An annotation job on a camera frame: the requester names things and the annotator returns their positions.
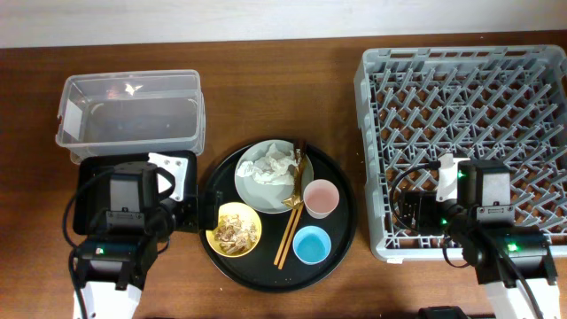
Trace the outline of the food scraps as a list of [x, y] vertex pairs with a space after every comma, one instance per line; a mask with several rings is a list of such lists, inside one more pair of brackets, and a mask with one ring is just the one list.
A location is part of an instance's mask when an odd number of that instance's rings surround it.
[[214, 240], [227, 255], [246, 253], [259, 239], [256, 225], [239, 215], [224, 215], [214, 231]]

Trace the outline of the yellow bowl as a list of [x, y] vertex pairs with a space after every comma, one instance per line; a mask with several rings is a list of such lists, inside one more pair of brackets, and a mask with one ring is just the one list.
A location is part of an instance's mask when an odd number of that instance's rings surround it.
[[209, 246], [213, 249], [213, 251], [215, 253], [218, 253], [220, 256], [228, 257], [228, 258], [239, 258], [239, 257], [242, 257], [242, 256], [250, 253], [256, 247], [256, 245], [260, 242], [260, 237], [261, 237], [261, 233], [262, 233], [262, 225], [261, 225], [261, 220], [260, 220], [259, 215], [256, 213], [256, 211], [254, 209], [252, 209], [248, 205], [246, 205], [244, 203], [239, 203], [239, 202], [231, 202], [231, 203], [221, 205], [221, 207], [219, 208], [218, 225], [219, 225], [219, 222], [220, 222], [222, 216], [234, 215], [234, 214], [239, 215], [240, 218], [243, 219], [243, 220], [249, 220], [250, 222], [253, 222], [258, 229], [259, 239], [258, 239], [257, 243], [252, 247], [252, 249], [247, 251], [246, 253], [240, 253], [240, 254], [235, 254], [235, 255], [227, 255], [226, 253], [224, 253], [221, 250], [221, 248], [219, 247], [219, 244], [214, 240], [214, 231], [218, 228], [218, 226], [214, 230], [207, 230], [206, 231], [206, 241], [209, 244]]

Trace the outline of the white tissue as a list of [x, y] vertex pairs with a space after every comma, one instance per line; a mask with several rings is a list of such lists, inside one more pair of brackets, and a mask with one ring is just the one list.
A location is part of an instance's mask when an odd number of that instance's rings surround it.
[[261, 185], [293, 185], [294, 177], [290, 167], [298, 165], [292, 151], [280, 152], [272, 143], [265, 155], [255, 161], [246, 160], [237, 168], [238, 177], [251, 177]]

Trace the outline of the gold foil wrapper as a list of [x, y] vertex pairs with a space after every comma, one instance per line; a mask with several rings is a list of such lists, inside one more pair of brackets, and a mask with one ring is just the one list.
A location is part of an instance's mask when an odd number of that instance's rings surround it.
[[291, 209], [296, 208], [301, 202], [301, 180], [307, 163], [306, 147], [307, 142], [303, 139], [299, 139], [294, 142], [293, 153], [297, 162], [297, 166], [293, 171], [293, 191], [291, 192], [290, 197], [286, 198], [283, 201], [283, 204]]

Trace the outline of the pink cup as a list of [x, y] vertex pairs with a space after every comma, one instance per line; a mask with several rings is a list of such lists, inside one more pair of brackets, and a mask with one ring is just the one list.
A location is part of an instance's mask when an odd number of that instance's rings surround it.
[[315, 219], [324, 219], [337, 207], [340, 195], [337, 186], [324, 179], [313, 180], [303, 192], [308, 214]]

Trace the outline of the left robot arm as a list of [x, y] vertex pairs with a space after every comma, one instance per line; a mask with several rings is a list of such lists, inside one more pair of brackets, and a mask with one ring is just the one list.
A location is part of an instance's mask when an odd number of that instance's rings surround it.
[[74, 318], [132, 318], [147, 274], [165, 252], [176, 231], [199, 233], [218, 224], [220, 191], [185, 202], [171, 198], [142, 210], [104, 208], [88, 226], [90, 232], [70, 254]]

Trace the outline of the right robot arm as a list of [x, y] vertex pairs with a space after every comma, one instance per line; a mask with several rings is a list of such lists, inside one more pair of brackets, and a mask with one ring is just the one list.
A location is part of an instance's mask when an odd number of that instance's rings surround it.
[[512, 206], [462, 198], [438, 202], [432, 191], [403, 191], [398, 204], [419, 230], [441, 233], [462, 247], [463, 266], [475, 269], [497, 318], [561, 316], [548, 242], [536, 227], [510, 222]]

